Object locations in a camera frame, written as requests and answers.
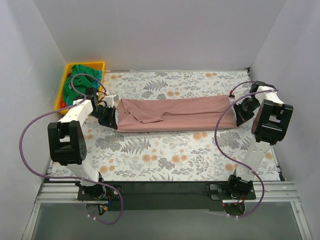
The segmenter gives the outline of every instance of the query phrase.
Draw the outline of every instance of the floral pattern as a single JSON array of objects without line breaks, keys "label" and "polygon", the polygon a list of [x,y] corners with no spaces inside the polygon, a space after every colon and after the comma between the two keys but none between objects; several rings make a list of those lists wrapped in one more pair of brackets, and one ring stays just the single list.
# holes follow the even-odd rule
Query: floral pattern
[{"label": "floral pattern", "polygon": [[[105,74],[110,94],[126,99],[178,99],[229,94],[248,81],[246,71],[229,72],[123,72]],[[237,88],[238,93],[249,85]],[[237,129],[218,132],[218,141],[232,158],[241,160],[248,150],[252,120]],[[89,117],[82,126],[87,144],[86,161],[105,181],[226,181],[238,164],[215,146],[214,131],[119,133]],[[279,181],[272,152],[258,168],[264,181]],[[72,176],[55,163],[53,176]]]}]

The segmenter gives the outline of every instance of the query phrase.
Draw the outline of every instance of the pink towel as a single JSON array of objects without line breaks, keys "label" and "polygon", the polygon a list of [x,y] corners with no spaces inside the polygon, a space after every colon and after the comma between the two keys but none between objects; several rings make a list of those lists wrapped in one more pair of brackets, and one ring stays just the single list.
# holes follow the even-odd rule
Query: pink towel
[{"label": "pink towel", "polygon": [[[227,95],[195,98],[136,100],[118,104],[118,131],[125,133],[214,130],[229,106]],[[232,110],[222,118],[219,129],[236,128]]]}]

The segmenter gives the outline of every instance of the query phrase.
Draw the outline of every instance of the gray wall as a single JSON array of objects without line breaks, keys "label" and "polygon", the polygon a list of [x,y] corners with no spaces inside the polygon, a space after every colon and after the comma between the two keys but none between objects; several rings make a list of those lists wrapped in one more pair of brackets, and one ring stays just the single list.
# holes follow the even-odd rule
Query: gray wall
[{"label": "gray wall", "polygon": [[67,62],[110,70],[252,65],[285,0],[34,0]]},{"label": "gray wall", "polygon": [[320,239],[319,13],[319,1],[286,1],[252,65],[252,78],[275,84],[294,107],[275,150],[284,176],[296,184],[313,239]]},{"label": "gray wall", "polygon": [[[53,109],[65,61],[32,0],[0,1],[0,239],[21,239],[41,179],[23,165],[24,126]],[[48,117],[27,132],[24,152],[44,173],[49,164]]]}]

